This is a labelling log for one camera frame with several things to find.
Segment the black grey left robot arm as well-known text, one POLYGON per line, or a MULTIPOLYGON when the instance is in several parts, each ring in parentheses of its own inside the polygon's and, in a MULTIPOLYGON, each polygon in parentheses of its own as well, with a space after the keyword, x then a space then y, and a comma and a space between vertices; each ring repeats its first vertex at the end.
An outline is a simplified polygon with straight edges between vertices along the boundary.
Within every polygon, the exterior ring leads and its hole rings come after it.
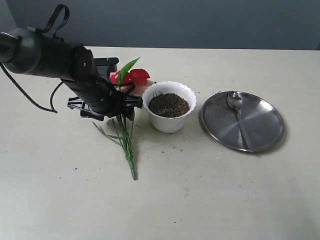
POLYGON ((122 92, 112 83, 119 59, 94 58, 91 50, 81 44, 65 43, 31 30, 17 28, 0 34, 0 66, 10 73, 60 79, 76 96, 67 106, 78 109, 83 118, 103 121, 123 115, 133 119, 134 109, 142 108, 140 96, 132 95, 134 83, 127 83, 122 92))

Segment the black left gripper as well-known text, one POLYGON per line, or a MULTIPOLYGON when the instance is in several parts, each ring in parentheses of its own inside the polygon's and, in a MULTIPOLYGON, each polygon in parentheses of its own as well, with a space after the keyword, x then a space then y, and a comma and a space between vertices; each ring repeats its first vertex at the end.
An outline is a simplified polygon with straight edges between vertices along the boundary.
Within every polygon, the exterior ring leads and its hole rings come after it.
POLYGON ((142 98, 131 94, 134 83, 125 84, 129 89, 122 92, 98 73, 76 74, 61 81, 76 95, 68 99, 67 107, 79 110, 83 118, 103 121, 104 117, 124 115, 132 120, 134 108, 143 107, 142 98))

